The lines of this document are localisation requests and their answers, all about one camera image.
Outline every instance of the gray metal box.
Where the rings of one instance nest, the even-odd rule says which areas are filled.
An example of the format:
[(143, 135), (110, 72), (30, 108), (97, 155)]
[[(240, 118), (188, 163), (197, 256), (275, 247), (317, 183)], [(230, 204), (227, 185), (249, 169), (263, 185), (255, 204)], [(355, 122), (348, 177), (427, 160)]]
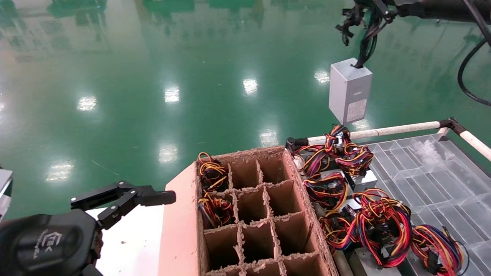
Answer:
[(356, 62), (350, 58), (331, 65), (329, 109), (343, 125), (365, 118), (370, 95), (373, 74), (366, 67), (354, 68)]

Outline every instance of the cardboard divider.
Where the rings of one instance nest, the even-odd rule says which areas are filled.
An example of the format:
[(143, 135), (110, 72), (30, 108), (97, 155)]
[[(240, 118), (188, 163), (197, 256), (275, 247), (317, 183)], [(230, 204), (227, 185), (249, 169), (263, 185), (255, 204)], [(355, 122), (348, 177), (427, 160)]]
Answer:
[(326, 263), (318, 254), (304, 254), (285, 259), (283, 263), (288, 276), (327, 276), (331, 275)]
[[(214, 156), (229, 169), (229, 187), (210, 196), (232, 201), (234, 224), (203, 229), (200, 276), (337, 276), (324, 235), (293, 158), (284, 147)], [(197, 199), (199, 199), (199, 182)]]
[(234, 189), (256, 187), (259, 185), (259, 174), (256, 167), (256, 160), (244, 163), (230, 163), (229, 184)]
[(258, 160), (261, 171), (263, 172), (263, 182), (278, 184), (288, 179), (283, 166), (282, 156), (280, 153)]
[(281, 276), (279, 263), (274, 262), (253, 266), (246, 271), (246, 276)]
[(241, 276), (241, 271), (242, 269), (240, 269), (239, 267), (228, 267), (227, 269), (220, 271), (210, 271), (206, 273), (205, 276)]
[[(232, 208), (235, 209), (235, 205), (234, 205), (234, 200), (233, 200), (233, 197), (232, 197), (232, 194), (231, 193), (219, 193), (220, 195), (217, 195), (216, 193), (210, 193), (210, 197), (211, 198), (223, 198), (223, 199), (226, 199), (228, 200), (229, 202), (232, 202)], [(206, 231), (208, 229), (212, 229), (210, 228), (206, 223), (204, 223), (204, 218), (203, 218), (203, 214), (199, 212), (199, 215), (201, 216), (201, 219), (203, 221), (203, 229)], [(236, 220), (236, 215), (235, 212), (234, 212), (234, 217), (232, 218), (232, 223), (237, 223), (237, 220)]]
[(270, 222), (245, 226), (242, 228), (242, 234), (244, 237), (242, 248), (246, 263), (274, 258)]
[(265, 219), (267, 216), (266, 206), (263, 200), (264, 187), (246, 193), (237, 193), (238, 219), (249, 224), (252, 221)]
[(314, 252), (312, 223), (307, 223), (303, 213), (289, 217), (275, 218), (274, 228), (280, 241), (281, 253), (288, 256), (294, 253)]
[(294, 182), (285, 181), (281, 185), (267, 188), (270, 196), (270, 207), (275, 216), (283, 216), (301, 211), (298, 191), (294, 189)]
[(207, 261), (203, 265), (205, 265), (206, 272), (239, 264), (239, 256), (236, 251), (237, 231), (238, 227), (232, 225), (220, 231), (204, 234)]

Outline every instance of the black cable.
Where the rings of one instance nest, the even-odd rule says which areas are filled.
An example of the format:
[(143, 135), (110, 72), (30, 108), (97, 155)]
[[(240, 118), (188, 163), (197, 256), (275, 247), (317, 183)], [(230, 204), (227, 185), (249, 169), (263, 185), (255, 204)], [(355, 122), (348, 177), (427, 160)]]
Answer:
[(465, 254), (467, 255), (467, 265), (465, 266), (465, 269), (464, 271), (462, 271), (462, 273), (460, 273), (459, 275), (457, 276), (462, 276), (464, 275), (464, 273), (467, 272), (467, 269), (469, 268), (469, 263), (470, 263), (470, 256), (469, 256), (469, 251), (467, 250), (467, 248), (465, 247), (465, 245), (459, 241), (455, 241), (456, 243), (459, 243), (465, 250)]
[(486, 26), (486, 21), (484, 21), (483, 16), (477, 9), (476, 5), (472, 2), (473, 0), (462, 0), (466, 4), (467, 8), (469, 9), (472, 17), (477, 23), (477, 26), (481, 30), (481, 33), (483, 33), (484, 38), (488, 42), (489, 46), (491, 47), (491, 32)]
[(464, 1), (464, 3), (466, 4), (467, 8), (469, 9), (469, 12), (471, 13), (472, 17), (476, 21), (477, 26), (481, 30), (481, 33), (483, 33), (484, 39), (481, 42), (479, 42), (479, 44), (477, 44), (476, 47), (474, 47), (474, 49), (472, 49), (472, 51), (470, 51), (470, 53), (462, 61), (462, 64), (459, 68), (459, 74), (457, 75), (457, 81), (459, 83), (460, 88), (462, 89), (462, 92), (464, 92), (465, 95), (467, 95), (469, 98), (473, 99), (474, 101), (476, 101), (478, 103), (481, 103), (483, 105), (487, 105), (487, 106), (491, 107), (490, 102), (483, 100), (483, 99), (477, 97), (476, 95), (472, 94), (472, 92), (470, 92), (466, 88), (466, 86), (464, 85), (464, 81), (462, 80), (462, 75), (464, 74), (464, 69), (467, 66), (467, 63), (469, 62), (469, 60), (477, 53), (477, 51), (479, 51), (479, 49), (481, 47), (484, 46), (484, 44), (486, 44), (486, 42), (491, 47), (491, 32), (489, 31), (488, 27), (486, 26), (486, 21), (484, 21), (483, 16), (481, 15), (481, 13), (477, 9), (477, 7), (472, 2), (473, 0), (462, 0), (462, 1)]
[(477, 51), (479, 51), (479, 49), (484, 46), (484, 44), (486, 44), (486, 39), (483, 39), (481, 42), (479, 42), (479, 44), (477, 44), (474, 47), (474, 49), (472, 49), (472, 51), (470, 51), (469, 54), (464, 58), (461, 66), (459, 68), (459, 73), (457, 74), (457, 81), (458, 81), (459, 86), (465, 95), (467, 95), (469, 98), (473, 99), (476, 102), (479, 102), (483, 105), (487, 105), (487, 106), (491, 107), (490, 102), (483, 100), (483, 99), (477, 97), (476, 95), (472, 94), (472, 92), (470, 92), (469, 89), (467, 89), (467, 87), (464, 85), (464, 81), (462, 80), (462, 75), (464, 74), (464, 69), (467, 66), (467, 63), (477, 53)]
[(370, 59), (377, 46), (377, 36), (379, 32), (387, 25), (384, 23), (381, 27), (382, 17), (376, 11), (375, 8), (371, 9), (370, 21), (367, 27), (367, 31), (363, 36), (360, 43), (360, 54), (358, 56), (358, 62), (353, 65), (354, 68), (362, 68), (363, 65)]

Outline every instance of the black robotic arm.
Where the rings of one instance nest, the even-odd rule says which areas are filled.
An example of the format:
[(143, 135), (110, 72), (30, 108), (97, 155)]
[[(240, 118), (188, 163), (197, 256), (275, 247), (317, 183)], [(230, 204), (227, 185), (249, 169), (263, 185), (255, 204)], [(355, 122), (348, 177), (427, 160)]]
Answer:
[[(470, 92), (463, 82), (463, 73), (467, 63), (476, 52), (486, 43), (491, 47), (491, 32), (486, 24), (491, 24), (491, 0), (354, 0), (355, 6), (344, 9), (346, 17), (342, 25), (336, 28), (342, 34), (343, 43), (348, 46), (353, 33), (350, 27), (362, 25), (366, 28), (365, 35), (360, 43), (358, 62), (355, 68), (362, 68), (373, 55), (377, 45), (380, 31), (387, 24), (393, 22), (397, 16), (416, 16), (423, 19), (442, 19), (449, 21), (476, 22), (484, 35), (484, 39), (467, 55), (462, 62), (457, 81), (459, 87), (469, 98), (491, 106), (489, 101), (483, 100)], [(365, 12), (369, 11), (370, 19), (366, 23)]]
[[(113, 202), (98, 215), (85, 213)], [(120, 181), (73, 197), (71, 211), (0, 223), (0, 276), (102, 276), (102, 229), (110, 229), (138, 205), (172, 204), (174, 191)]]

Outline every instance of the black connector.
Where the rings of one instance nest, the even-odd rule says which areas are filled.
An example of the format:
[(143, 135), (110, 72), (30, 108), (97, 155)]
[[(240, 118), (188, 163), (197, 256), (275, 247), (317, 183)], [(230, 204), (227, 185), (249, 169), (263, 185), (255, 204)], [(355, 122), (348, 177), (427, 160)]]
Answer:
[(390, 243), (392, 238), (387, 232), (380, 229), (374, 229), (372, 235), (370, 236), (370, 240), (378, 243), (381, 247), (383, 247), (384, 245)]
[(334, 198), (334, 197), (328, 197), (327, 198), (327, 203), (331, 207), (336, 206), (336, 204), (337, 204), (338, 201), (339, 200), (337, 198)]
[(440, 265), (438, 265), (438, 255), (431, 250), (428, 251), (428, 266), (425, 267), (425, 270), (433, 275), (436, 275), (439, 268)]
[(299, 139), (295, 139), (293, 137), (286, 138), (285, 148), (288, 149), (288, 151), (290, 151), (290, 154), (293, 154), (303, 146), (308, 146), (307, 138), (299, 138)]
[(336, 217), (332, 217), (329, 220), (331, 221), (332, 229), (337, 230), (339, 228), (339, 220)]
[(394, 238), (397, 238), (400, 235), (399, 227), (397, 226), (397, 223), (395, 220), (389, 220), (387, 222), (387, 231), (394, 236)]

